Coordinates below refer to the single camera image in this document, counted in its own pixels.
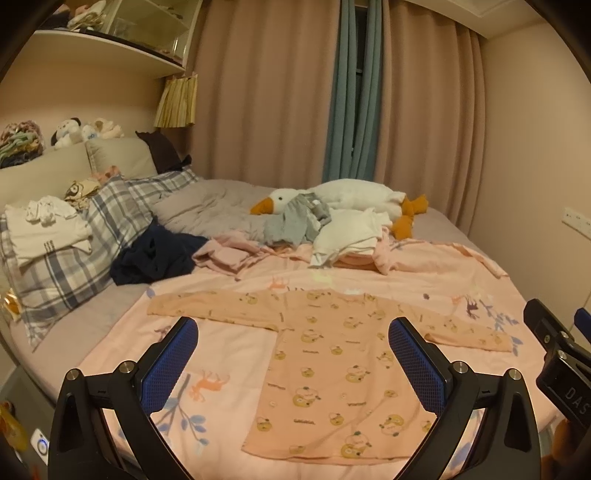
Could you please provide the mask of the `right hand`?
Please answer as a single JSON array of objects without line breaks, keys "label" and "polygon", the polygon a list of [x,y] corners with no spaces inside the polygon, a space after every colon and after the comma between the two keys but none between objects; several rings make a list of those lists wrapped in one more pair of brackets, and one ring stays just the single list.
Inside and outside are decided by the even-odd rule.
[{"label": "right hand", "polygon": [[562,420],[556,427],[552,450],[541,459],[542,479],[591,480],[590,430]]}]

